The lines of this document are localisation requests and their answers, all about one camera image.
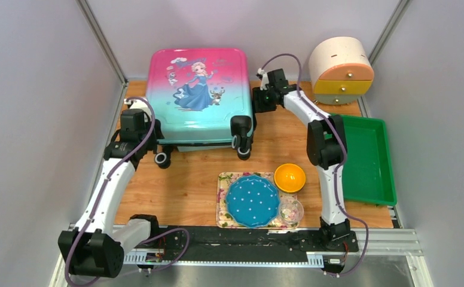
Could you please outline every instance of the blue dress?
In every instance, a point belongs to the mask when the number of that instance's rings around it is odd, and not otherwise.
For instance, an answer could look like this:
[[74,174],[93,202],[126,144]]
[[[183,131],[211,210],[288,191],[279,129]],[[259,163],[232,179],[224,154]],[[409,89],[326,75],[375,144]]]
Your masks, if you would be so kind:
[[209,88],[207,86],[207,79],[211,79],[213,74],[209,76],[198,76],[196,75],[188,83],[199,81],[193,88],[189,84],[185,84],[178,89],[172,96],[176,98],[174,103],[179,105],[181,108],[192,109],[193,111],[202,111],[207,108],[212,98],[209,94]]

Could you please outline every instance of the blonde hair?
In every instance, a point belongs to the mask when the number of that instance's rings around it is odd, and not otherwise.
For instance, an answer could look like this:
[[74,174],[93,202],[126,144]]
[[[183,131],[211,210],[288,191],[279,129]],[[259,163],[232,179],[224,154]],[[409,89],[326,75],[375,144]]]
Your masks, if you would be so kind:
[[197,69],[197,67],[201,67],[202,70],[204,70],[202,74],[207,77],[206,65],[202,62],[195,62],[193,63],[193,65],[191,65],[191,70],[195,72],[195,69]]

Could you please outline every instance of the yellow bowl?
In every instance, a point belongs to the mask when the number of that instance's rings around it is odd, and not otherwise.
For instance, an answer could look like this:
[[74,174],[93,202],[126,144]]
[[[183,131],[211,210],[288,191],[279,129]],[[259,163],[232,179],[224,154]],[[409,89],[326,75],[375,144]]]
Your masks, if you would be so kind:
[[274,172],[274,183],[285,193],[297,193],[306,183],[306,174],[300,166],[285,163]]

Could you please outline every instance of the wall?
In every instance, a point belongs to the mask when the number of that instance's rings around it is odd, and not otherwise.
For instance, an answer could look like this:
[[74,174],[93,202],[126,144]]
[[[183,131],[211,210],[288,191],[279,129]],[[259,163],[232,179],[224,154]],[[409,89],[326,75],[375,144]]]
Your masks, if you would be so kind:
[[[293,53],[306,62],[334,36],[354,36],[369,53],[398,0],[88,0],[128,78],[146,78],[151,55],[162,48],[237,47],[255,76],[269,58]],[[293,59],[270,67],[297,77]],[[309,72],[304,69],[304,78]]]
[[120,83],[75,1],[0,1],[0,286],[47,286]]
[[401,219],[435,286],[464,282],[464,0],[413,1],[366,100],[387,122]]

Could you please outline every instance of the blue plate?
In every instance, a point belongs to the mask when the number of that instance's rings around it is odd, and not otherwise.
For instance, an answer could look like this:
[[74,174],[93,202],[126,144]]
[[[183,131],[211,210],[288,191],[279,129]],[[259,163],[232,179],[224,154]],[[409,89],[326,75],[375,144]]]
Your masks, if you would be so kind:
[[226,197],[228,213],[248,228],[264,227],[278,214],[278,189],[258,175],[242,176],[230,185]]

